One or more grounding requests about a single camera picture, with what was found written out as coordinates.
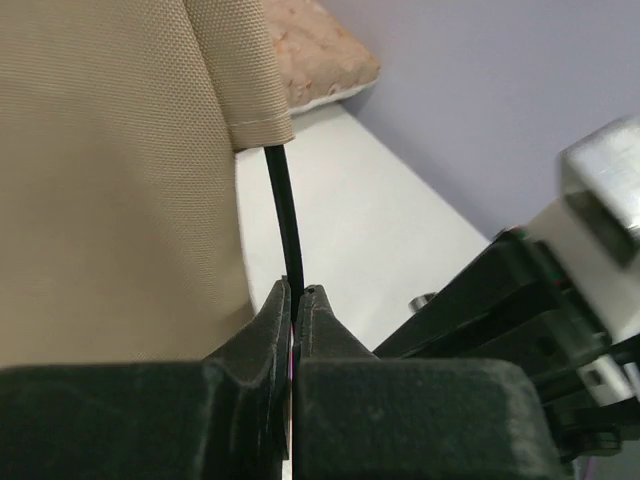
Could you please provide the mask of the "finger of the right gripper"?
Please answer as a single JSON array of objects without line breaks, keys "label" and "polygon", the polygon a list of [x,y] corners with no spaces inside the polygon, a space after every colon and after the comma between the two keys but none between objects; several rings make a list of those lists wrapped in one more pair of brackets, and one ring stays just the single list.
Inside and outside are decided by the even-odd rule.
[{"label": "finger of the right gripper", "polygon": [[620,429],[579,370],[610,335],[549,246],[500,234],[374,351],[380,358],[499,359],[534,384],[564,460],[612,456]]}]

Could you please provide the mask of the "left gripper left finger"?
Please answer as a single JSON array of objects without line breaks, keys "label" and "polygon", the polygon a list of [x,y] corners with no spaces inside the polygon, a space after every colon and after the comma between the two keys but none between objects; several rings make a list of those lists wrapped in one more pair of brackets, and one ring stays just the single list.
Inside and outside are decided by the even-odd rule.
[{"label": "left gripper left finger", "polygon": [[288,448],[291,292],[198,361],[1,373],[5,479],[278,479]]}]

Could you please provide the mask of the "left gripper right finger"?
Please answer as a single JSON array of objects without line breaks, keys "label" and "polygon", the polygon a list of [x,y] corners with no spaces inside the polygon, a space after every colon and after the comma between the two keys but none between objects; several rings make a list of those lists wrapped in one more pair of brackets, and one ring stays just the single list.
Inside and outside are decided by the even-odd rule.
[{"label": "left gripper right finger", "polygon": [[560,479],[533,384],[501,360],[383,360],[309,287],[295,330],[298,479]]}]

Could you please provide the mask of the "black tent pole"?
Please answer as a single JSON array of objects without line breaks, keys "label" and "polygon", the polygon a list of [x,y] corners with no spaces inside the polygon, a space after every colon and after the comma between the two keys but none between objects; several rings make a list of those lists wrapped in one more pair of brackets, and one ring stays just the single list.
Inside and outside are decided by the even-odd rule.
[{"label": "black tent pole", "polygon": [[264,148],[269,179],[276,207],[286,275],[292,295],[299,299],[304,291],[302,250],[293,190],[283,145]]}]

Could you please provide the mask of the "pink patterned pillow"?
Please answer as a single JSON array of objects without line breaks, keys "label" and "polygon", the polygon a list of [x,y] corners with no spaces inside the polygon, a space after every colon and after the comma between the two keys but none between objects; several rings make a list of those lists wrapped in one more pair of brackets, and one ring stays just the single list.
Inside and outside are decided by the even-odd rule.
[{"label": "pink patterned pillow", "polygon": [[262,5],[291,114],[350,98],[378,80],[379,62],[319,2]]}]

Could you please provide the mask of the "beige fabric pet tent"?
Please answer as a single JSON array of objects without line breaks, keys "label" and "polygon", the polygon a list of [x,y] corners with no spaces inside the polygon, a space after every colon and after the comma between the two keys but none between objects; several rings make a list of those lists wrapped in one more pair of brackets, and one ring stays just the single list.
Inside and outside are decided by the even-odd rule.
[{"label": "beige fabric pet tent", "polygon": [[1,363],[195,360],[252,317],[235,156],[293,137],[257,1],[1,5]]}]

